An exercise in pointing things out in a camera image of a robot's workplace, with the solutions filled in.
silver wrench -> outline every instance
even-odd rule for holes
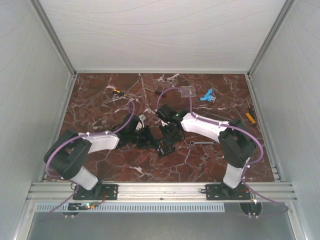
[[[190,146],[193,146],[196,144],[217,144],[217,142],[216,141],[190,141]]]

robotic arm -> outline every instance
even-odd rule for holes
[[[175,135],[179,131],[193,132],[206,136],[220,143],[224,159],[227,161],[227,169],[223,182],[228,190],[237,188],[241,181],[245,164],[250,160],[256,145],[246,135],[239,131],[232,130],[227,127],[222,127],[221,124],[232,125],[248,131],[246,126],[240,120],[231,122],[217,121],[206,117],[195,118],[190,112],[183,110],[176,112],[169,106],[164,104],[160,107],[156,114],[161,119],[163,134]],[[83,167],[87,155],[101,150],[112,150],[125,146],[128,142],[136,144],[137,147],[157,148],[149,127],[138,129],[139,117],[134,116],[129,124],[117,132],[112,134],[106,131],[103,135],[84,136],[79,138],[64,148],[62,148],[52,159],[50,166],[61,175],[63,179],[71,180],[79,184],[85,190],[91,191],[93,195],[97,195],[101,190],[101,182],[98,178]],[[78,136],[82,133],[77,133],[72,130],[67,130],[63,135],[54,143],[50,150],[44,157],[46,163],[53,153],[61,144],[67,140]]]

blue object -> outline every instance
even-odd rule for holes
[[[208,92],[204,95],[204,97],[200,97],[200,101],[209,101],[211,102],[212,98],[214,97],[211,95],[214,91],[209,89]]]

marble table surface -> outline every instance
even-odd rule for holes
[[[128,114],[128,101],[133,100],[136,115],[144,114],[157,139],[162,133],[155,114],[158,95],[148,89],[162,91],[170,87],[194,86],[192,98],[195,113],[216,120],[242,120],[264,146],[259,130],[246,118],[252,104],[243,74],[151,74],[151,73],[81,73],[77,76],[67,107],[61,133],[72,128],[78,132],[102,132],[121,124]],[[116,96],[112,89],[125,92]],[[213,89],[215,102],[200,101]],[[168,91],[161,104],[179,111],[189,109],[189,99],[176,90]],[[132,144],[121,149],[103,150],[88,155],[85,167],[99,179],[119,182],[221,182],[226,171],[222,149],[217,145],[194,145],[190,141],[210,141],[195,133],[186,133],[175,152],[163,158],[155,149],[138,149]],[[273,182],[274,177],[265,151],[264,158],[247,171],[247,180]]]

black handle screwdriver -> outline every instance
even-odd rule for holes
[[[162,91],[152,90],[152,89],[149,89],[149,88],[146,88],[146,87],[145,87],[145,89],[147,89],[147,90],[149,90],[149,91],[152,91],[152,92],[154,92],[155,94],[158,94],[158,95],[162,94]]]

